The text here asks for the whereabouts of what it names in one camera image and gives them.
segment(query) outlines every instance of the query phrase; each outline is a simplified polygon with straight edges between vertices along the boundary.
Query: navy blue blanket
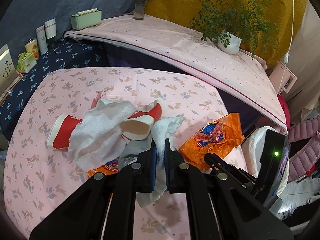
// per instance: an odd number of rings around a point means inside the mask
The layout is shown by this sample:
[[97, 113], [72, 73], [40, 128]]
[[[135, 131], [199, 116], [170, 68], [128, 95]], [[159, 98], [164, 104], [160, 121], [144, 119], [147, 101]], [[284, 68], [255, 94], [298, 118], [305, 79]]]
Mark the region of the navy blue blanket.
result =
[[102, 43], [67, 39], [41, 55], [37, 64], [12, 89], [0, 106], [0, 125], [4, 136], [11, 140], [14, 128], [32, 94], [50, 73], [58, 69], [107, 66]]

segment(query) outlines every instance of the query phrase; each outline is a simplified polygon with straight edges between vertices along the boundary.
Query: red paper cup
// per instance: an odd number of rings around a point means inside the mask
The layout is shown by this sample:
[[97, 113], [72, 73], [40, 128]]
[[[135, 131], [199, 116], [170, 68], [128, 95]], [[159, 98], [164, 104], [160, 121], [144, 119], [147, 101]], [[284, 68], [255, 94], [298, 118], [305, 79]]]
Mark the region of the red paper cup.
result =
[[71, 115], [60, 115], [51, 128], [47, 146], [56, 150], [68, 150], [71, 133], [76, 125], [81, 122], [82, 119]]
[[162, 109], [159, 102], [148, 111], [139, 111], [120, 124], [122, 134], [130, 140], [143, 140], [148, 137], [153, 124], [161, 117]]

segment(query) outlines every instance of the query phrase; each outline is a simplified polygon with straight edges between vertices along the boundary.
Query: yellow curtain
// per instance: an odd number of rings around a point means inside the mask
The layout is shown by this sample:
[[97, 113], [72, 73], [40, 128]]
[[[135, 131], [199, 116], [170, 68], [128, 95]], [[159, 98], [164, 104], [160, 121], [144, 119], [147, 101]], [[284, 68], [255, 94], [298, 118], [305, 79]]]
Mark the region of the yellow curtain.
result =
[[[265, 12], [265, 18], [275, 22], [278, 27], [279, 46], [277, 50], [268, 48], [265, 52], [258, 47], [255, 54], [266, 60], [268, 68], [277, 65], [287, 52], [292, 31], [292, 0], [272, 0], [273, 5]], [[293, 37], [300, 28], [307, 0], [294, 0]], [[197, 16], [201, 5], [197, 0], [149, 0], [145, 13], [179, 25], [189, 27], [190, 21]]]

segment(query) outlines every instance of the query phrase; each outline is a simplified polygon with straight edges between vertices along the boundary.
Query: mattress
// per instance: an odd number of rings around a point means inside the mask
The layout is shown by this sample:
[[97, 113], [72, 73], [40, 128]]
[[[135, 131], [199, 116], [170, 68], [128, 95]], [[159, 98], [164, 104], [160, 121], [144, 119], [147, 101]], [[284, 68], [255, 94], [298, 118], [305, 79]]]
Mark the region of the mattress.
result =
[[142, 21], [124, 15], [65, 36], [103, 41], [165, 61], [239, 98], [287, 134], [284, 112], [261, 64], [244, 52], [228, 55], [201, 41], [200, 32], [148, 15]]
[[[61, 114], [83, 118], [97, 92], [105, 99], [128, 100], [138, 110], [157, 99], [162, 117], [181, 115], [183, 123], [174, 134], [176, 148], [207, 123], [228, 114], [214, 86], [180, 73], [123, 67], [50, 73], [25, 106], [5, 163], [6, 211], [26, 238], [86, 180], [69, 153], [48, 148], [46, 140]], [[247, 170], [241, 147], [224, 160]], [[165, 194], [143, 209], [136, 205], [133, 239], [181, 240], [183, 236], [190, 236], [185, 194]]]

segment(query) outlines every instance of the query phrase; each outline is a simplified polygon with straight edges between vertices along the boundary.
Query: white paper towel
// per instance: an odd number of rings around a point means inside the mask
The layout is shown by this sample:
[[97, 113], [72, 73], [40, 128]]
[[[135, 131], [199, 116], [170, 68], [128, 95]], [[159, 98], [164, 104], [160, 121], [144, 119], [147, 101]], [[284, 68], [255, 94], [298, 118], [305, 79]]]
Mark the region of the white paper towel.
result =
[[72, 160], [83, 171], [89, 171], [120, 156], [126, 142], [119, 124], [135, 111], [129, 101], [100, 99], [71, 133], [68, 151]]
[[172, 135], [178, 130], [181, 123], [182, 116], [169, 117], [160, 119], [151, 129], [151, 136], [155, 141], [157, 148], [156, 185], [152, 193], [137, 193], [137, 201], [141, 208], [144, 208], [158, 200], [167, 189], [164, 167], [164, 143], [165, 139], [168, 138], [171, 147], [173, 147]]

